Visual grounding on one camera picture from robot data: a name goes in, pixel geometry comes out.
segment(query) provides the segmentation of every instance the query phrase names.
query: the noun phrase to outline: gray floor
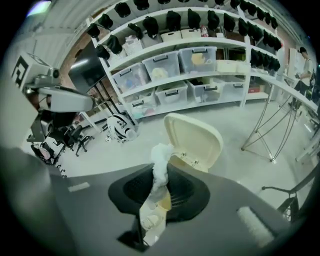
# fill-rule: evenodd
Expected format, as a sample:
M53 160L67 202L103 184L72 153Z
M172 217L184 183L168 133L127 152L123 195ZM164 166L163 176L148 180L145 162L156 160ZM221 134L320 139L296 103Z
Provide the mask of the gray floor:
M295 161L310 141L312 134L305 128L305 120L301 118L294 123L291 135L275 162L260 157L248 151L241 151L241 146L253 130L264 102L247 103L244 108L235 103L211 105L179 111L180 114L196 118L214 126L223 138L224 147L215 164L209 169L214 175L226 177L242 184L250 191L260 196L273 207L277 208L288 197L286 193L274 190L261 190L262 186L275 186L291 189L312 170L310 159L304 160L302 165ZM278 104L268 105L265 118L268 119L276 110ZM272 127L282 116L280 111L275 120L264 126L262 133ZM88 131L95 136L95 140L87 144L88 152L67 150L61 157L60 163L69 177L85 176L105 172L113 172L124 168L150 163L150 152L158 143L169 143L164 127L165 114L142 119L139 124L139 136L134 141L124 144L116 141L105 142L106 133L96 133L94 129ZM287 127L287 116L274 130L265 136L270 150L275 153L283 138ZM267 156L268 152L261 141L257 141L248 149ZM298 193L301 204L310 186Z

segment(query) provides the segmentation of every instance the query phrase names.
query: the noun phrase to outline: brick wall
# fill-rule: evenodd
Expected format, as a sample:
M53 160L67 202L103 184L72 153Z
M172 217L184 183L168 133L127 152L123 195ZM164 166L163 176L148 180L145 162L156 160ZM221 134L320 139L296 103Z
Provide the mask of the brick wall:
M101 29L99 38L102 38L107 34L108 34L107 30ZM84 49L88 45L89 42L91 42L91 37L87 33L84 33L79 38L79 40L74 44L74 46L71 48L70 52L68 53L68 55L64 59L62 65L61 65L61 68L60 68L60 82L61 82L62 86L72 88L72 89L76 88L75 85L73 84L72 80L70 79L68 73L70 71L71 66L75 63L75 61L77 59L76 58L77 52L81 49ZM113 89L113 87L107 77L102 80L102 84L104 85L104 88L109 93L109 95L113 98L113 101L118 102L117 94L116 94L115 90ZM107 95L101 89L101 85L98 84L97 87L98 87L99 91L101 92L102 96L104 98L106 98ZM94 88L91 89L88 92L88 94L92 95L95 98L99 97L98 93L96 92L96 90Z

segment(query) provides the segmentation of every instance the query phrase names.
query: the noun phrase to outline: person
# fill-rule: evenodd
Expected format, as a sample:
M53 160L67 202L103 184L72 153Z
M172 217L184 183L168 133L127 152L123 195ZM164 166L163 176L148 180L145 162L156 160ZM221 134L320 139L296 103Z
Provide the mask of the person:
M305 59L305 62L303 66L303 73L301 75L298 75L298 74L296 75L296 77L299 78L300 80L296 84L294 89L300 92L302 95L305 95L306 91L309 89L310 79L314 69L313 69L312 61L309 58L306 48L300 47L300 50L298 50L298 52L301 53L302 57ZM291 107L298 109L301 103L297 102L296 98L293 98L292 102L290 102L289 105Z

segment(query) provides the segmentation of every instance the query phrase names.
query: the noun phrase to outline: yellow item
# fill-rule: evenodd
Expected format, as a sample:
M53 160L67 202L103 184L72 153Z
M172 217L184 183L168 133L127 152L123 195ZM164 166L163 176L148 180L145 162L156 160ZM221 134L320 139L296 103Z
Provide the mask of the yellow item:
M171 210L171 196L168 189L166 190L164 198L162 198L161 201L158 202L158 207L161 207L164 211Z
M163 79L163 78L169 77L168 72L163 67L155 67L152 70L151 75L152 75L152 78L154 78L154 79Z
M191 56L191 61L194 65L204 65L206 63L206 59L203 53L194 53Z

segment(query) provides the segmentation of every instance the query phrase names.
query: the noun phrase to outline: metal tripod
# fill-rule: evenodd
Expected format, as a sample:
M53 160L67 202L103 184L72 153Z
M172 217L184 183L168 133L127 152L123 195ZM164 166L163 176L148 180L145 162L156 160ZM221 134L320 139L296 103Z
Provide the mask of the metal tripod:
M266 113L266 110L267 110L267 107L268 107L268 104L269 104L269 101L270 101L270 97L271 97L271 93L269 94L267 100L265 101L265 105L264 105L264 108L262 110L262 113L258 119L258 122L256 123L253 131L251 132L250 136L246 139L246 141L244 142L244 144L242 145L241 147L241 150L242 151L248 151L248 152L251 152L251 153L254 153L256 155L259 155L261 157L264 157L264 158L267 158L270 160L270 162L273 162L277 157L278 155L280 154L281 150L284 148L287 140L288 140L288 137L291 133L291 130L294 126L294 122L295 122L295 119L296 119L296 115L297 115L297 111L294 111L293 108L290 107L290 109L284 114L284 116L272 127L270 128L268 131L266 131L265 133L261 133L260 132L260 129L265 125L267 124L282 108L283 106L288 102L288 100L291 98L291 96L289 96L286 101L279 106L278 110L267 120L265 121L264 123L263 122L263 118L265 116L265 113ZM283 138L282 138L282 141L276 151L275 154L273 154L270 150L270 148L268 147L268 144L265 140L265 135L267 135L271 130L273 130L279 123L281 123L282 120L285 119L286 116L289 115L289 120L288 120L288 123L287 123L287 126L286 126L286 129L285 129L285 133L283 135ZM250 142L250 140L252 139L252 137L255 135L255 134L258 134L259 138L255 139L254 141ZM254 144L255 142L261 140L262 143L264 144L266 150L268 151L269 153L269 157L267 156L264 156L264 155L260 155L260 154L257 154L256 152L253 152L253 151L250 151L248 150L248 147L252 144Z

